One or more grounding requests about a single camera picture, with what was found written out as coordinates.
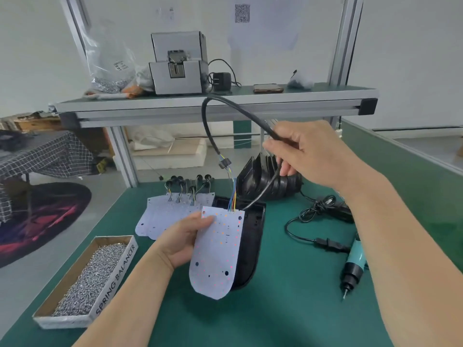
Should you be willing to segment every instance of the hand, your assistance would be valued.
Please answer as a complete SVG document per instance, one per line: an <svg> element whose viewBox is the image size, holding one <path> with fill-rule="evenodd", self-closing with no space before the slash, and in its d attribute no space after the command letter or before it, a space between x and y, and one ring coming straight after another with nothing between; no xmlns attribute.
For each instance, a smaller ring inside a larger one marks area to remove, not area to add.
<svg viewBox="0 0 463 347"><path fill-rule="evenodd" d="M191 259L196 233L211 225L213 220L213 216L201 218L201 212L192 213L167 228L149 250L175 269Z"/></svg>
<svg viewBox="0 0 463 347"><path fill-rule="evenodd" d="M369 168L338 137L327 121L278 122L275 133L294 141L290 146L282 141L268 139L263 146L283 159L280 175L293 175L298 171L306 179L343 189Z"/></svg>

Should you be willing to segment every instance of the shelf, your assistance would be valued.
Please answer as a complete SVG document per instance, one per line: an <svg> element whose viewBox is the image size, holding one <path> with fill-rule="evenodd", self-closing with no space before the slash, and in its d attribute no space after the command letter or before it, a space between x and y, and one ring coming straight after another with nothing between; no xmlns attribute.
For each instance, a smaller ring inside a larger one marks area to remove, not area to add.
<svg viewBox="0 0 463 347"><path fill-rule="evenodd" d="M233 87L225 98L244 106L261 119L310 119L327 116L373 114L378 90L333 87L316 83L311 91L289 89L283 93L255 94L253 87ZM155 96L127 100L76 99L56 104L67 128L201 122L205 95ZM207 119L223 122L246 119L218 101L211 101Z"/></svg>

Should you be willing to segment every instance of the power cord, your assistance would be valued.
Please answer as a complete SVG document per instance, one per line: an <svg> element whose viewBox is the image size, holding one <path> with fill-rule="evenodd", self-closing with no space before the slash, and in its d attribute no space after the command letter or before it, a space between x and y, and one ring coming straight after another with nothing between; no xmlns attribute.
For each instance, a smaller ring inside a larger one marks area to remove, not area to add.
<svg viewBox="0 0 463 347"><path fill-rule="evenodd" d="M344 205L344 202L339 204L336 203L336 197L333 195L326 196L322 200L317 201L314 198L311 198L309 196L304 195L304 193L301 191L300 194L309 200L310 202L313 203L312 207L307 208L303 210L299 216L296 218L290 219L284 226L285 233L287 233L290 237L296 240L304 241L304 242L311 242L314 245L324 248L327 251L331 252L344 252L344 253L349 253L350 252L350 247L345 246L339 242L332 241L330 239L321 239L319 237L315 239L310 239L307 237L302 237L293 234L291 231L289 231L288 226L293 222L293 221L299 221L301 223L308 223L311 222L315 219L317 215L322 215L322 214L330 214L333 216L336 216L336 213L329 213L330 211L337 210L339 207L342 207Z"/></svg>
<svg viewBox="0 0 463 347"><path fill-rule="evenodd" d="M223 102L224 104L229 105L230 107L234 108L235 110L237 110L238 112L240 112L241 114L246 116L247 118L251 119L254 123L256 123L259 127L261 127L266 133L268 133L273 139L275 139L275 140L284 140L277 133L275 133L272 130L272 128L270 128L269 125L265 121L257 118L254 114L246 111L239 104L236 104L233 101L230 101L229 99L226 99L226 98L224 98L222 96L219 96L219 95L207 94L206 98L204 99L204 101L203 101L203 103L201 105L201 118L202 118L202 122L203 122L203 125L204 125L205 133L206 133L207 137L209 138L209 141L211 142L212 147L214 148L217 155L219 156L220 163L218 165L220 166L220 168L227 169L227 167L232 162L228 158L225 158L225 157L223 157L221 155L221 153L220 153L220 151L219 151L219 149L217 147L217 144L215 143L214 138L212 137L211 130L209 130L209 125L207 124L207 119L206 119L206 116L205 116L205 112L206 112L207 104L210 101L219 101L219 102ZM256 203L265 194L265 192L267 192L269 187L273 185L275 179L278 177L278 175L280 175L281 163L282 163L282 161L278 164L277 169L275 170L275 174L270 179L268 184L263 188L261 193L253 201L251 201L246 207L244 207L243 210L246 210L246 209L250 208L254 203Z"/></svg>
<svg viewBox="0 0 463 347"><path fill-rule="evenodd" d="M215 61L217 61L217 60L220 60L220 61L224 62L224 63L230 68L231 73L233 74L233 78L234 78L234 80L235 80L235 81L232 81L232 84L236 85L237 87L241 87L241 83L238 82L238 81L236 80L235 71L234 71L233 68L228 64L227 61L223 60L222 58L216 58L216 59L210 61L207 65L208 65L208 66L211 65L212 62L215 62ZM212 81L212 77L211 77L212 74L214 74L214 72L209 73L209 75L207 76L207 81L209 82L209 84L211 84L211 85L213 86L213 81Z"/></svg>

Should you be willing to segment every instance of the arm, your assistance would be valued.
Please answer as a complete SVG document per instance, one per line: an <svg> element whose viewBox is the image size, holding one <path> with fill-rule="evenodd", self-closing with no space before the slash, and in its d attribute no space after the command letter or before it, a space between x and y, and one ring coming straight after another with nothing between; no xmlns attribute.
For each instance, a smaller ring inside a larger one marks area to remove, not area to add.
<svg viewBox="0 0 463 347"><path fill-rule="evenodd" d="M362 162L325 121L280 122L296 148L267 140L281 174L339 191L354 215L381 316L396 346L463 346L463 275L408 210L390 182Z"/></svg>
<svg viewBox="0 0 463 347"><path fill-rule="evenodd" d="M168 228L74 347L146 346L174 268L191 259L197 229L212 221L197 212Z"/></svg>

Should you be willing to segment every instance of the electric screwdriver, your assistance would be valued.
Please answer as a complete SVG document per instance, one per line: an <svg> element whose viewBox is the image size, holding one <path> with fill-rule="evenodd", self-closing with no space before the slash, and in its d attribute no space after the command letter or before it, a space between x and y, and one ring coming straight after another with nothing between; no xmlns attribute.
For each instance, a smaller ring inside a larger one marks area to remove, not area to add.
<svg viewBox="0 0 463 347"><path fill-rule="evenodd" d="M357 233L350 248L349 257L347 257L346 264L341 273L341 290L344 292L343 300L360 282L366 262L362 243Z"/></svg>

